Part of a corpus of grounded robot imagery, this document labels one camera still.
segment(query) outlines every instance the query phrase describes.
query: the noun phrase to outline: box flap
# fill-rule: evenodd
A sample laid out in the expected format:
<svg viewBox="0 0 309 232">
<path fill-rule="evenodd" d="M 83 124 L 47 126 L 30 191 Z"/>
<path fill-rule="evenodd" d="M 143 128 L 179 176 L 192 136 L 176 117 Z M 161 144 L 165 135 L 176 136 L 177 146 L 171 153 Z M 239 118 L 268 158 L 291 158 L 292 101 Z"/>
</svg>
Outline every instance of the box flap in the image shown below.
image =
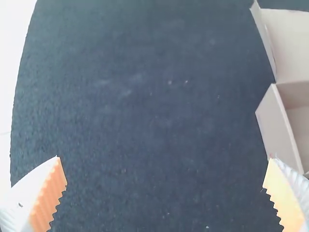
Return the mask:
<svg viewBox="0 0 309 232">
<path fill-rule="evenodd" d="M 309 81 L 309 12 L 261 9 L 251 12 L 278 83 Z"/>
<path fill-rule="evenodd" d="M 267 158 L 279 158 L 304 174 L 292 128 L 275 84 L 270 85 L 255 114 Z"/>
</svg>

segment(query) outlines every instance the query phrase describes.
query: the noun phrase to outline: dark blue carpet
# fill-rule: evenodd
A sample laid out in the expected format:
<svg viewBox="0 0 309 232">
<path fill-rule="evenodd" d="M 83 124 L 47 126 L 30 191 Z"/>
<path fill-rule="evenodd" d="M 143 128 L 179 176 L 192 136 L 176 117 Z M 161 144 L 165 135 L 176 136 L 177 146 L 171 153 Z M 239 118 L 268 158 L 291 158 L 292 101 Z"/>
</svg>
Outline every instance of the dark blue carpet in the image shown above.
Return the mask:
<svg viewBox="0 0 309 232">
<path fill-rule="evenodd" d="M 309 9 L 308 1 L 264 7 Z M 251 0 L 38 0 L 12 181 L 54 155 L 54 232 L 279 232 L 254 111 L 273 75 Z"/>
</svg>

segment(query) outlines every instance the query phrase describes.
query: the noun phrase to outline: floor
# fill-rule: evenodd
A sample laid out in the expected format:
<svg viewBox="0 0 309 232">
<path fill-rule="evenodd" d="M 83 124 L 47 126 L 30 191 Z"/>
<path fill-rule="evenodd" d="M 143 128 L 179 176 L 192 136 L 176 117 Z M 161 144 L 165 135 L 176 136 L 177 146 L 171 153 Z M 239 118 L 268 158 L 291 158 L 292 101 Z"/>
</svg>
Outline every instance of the floor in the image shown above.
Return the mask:
<svg viewBox="0 0 309 232">
<path fill-rule="evenodd" d="M 38 0 L 12 182 L 59 155 L 53 232 L 279 232 L 254 111 L 274 81 L 251 0 Z M 309 10 L 305 0 L 262 7 Z"/>
</svg>

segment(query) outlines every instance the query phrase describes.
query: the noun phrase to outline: open cardboard box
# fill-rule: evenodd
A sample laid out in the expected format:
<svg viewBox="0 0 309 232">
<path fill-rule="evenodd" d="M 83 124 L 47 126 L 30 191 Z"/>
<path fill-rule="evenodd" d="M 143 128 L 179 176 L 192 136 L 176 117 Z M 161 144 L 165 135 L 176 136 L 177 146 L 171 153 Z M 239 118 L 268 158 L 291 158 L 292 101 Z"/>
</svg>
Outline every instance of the open cardboard box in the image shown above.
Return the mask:
<svg viewBox="0 0 309 232">
<path fill-rule="evenodd" d="M 251 12 L 276 79 L 255 112 L 267 157 L 309 177 L 309 12 Z"/>
</svg>

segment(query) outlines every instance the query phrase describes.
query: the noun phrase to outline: cardboard box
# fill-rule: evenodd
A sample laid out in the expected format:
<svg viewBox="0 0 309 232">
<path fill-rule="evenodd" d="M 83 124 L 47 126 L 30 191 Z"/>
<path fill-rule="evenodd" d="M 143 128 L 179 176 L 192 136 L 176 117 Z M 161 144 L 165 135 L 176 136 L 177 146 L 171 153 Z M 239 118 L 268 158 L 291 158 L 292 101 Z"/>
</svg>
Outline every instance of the cardboard box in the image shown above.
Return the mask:
<svg viewBox="0 0 309 232">
<path fill-rule="evenodd" d="M 309 13 L 250 10 L 276 79 L 255 112 L 267 157 L 309 177 Z"/>
</svg>

